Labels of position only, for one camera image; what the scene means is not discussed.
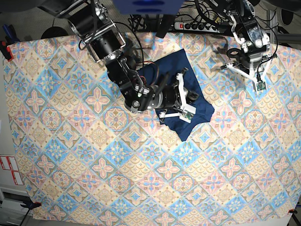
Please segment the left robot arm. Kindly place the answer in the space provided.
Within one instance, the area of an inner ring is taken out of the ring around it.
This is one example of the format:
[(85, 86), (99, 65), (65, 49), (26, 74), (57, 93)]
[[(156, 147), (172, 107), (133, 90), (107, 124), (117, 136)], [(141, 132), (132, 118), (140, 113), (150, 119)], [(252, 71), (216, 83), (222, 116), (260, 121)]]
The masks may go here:
[(218, 0), (216, 4), (207, 0), (209, 5), (222, 17), (229, 19), (232, 25), (218, 24), (207, 17), (201, 9), (198, 0), (196, 9), (207, 23), (216, 28), (231, 29), (240, 49), (231, 48), (226, 55), (235, 59), (235, 63), (227, 63), (222, 69), (230, 69), (253, 81), (255, 85), (265, 84), (265, 75), (272, 59), (277, 57), (277, 50), (270, 51), (270, 38), (255, 18), (252, 4), (248, 0)]

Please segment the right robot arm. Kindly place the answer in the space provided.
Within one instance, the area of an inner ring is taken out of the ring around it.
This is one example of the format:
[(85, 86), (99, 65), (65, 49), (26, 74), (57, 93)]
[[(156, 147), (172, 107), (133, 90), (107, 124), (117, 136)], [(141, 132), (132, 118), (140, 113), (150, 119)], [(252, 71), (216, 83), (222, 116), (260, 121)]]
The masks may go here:
[(116, 22), (110, 19), (106, 7), (97, 0), (45, 0), (38, 6), (43, 11), (65, 18), (72, 31), (80, 38), (79, 49), (87, 49), (92, 59), (103, 61), (112, 82), (118, 85), (125, 101), (124, 106), (132, 113), (149, 109), (162, 112), (159, 118), (179, 117), (190, 123), (196, 113), (192, 103), (198, 98), (194, 91), (184, 86), (183, 68), (169, 85), (169, 73), (160, 84), (148, 85), (136, 71), (137, 62), (132, 53), (125, 53), (125, 39)]

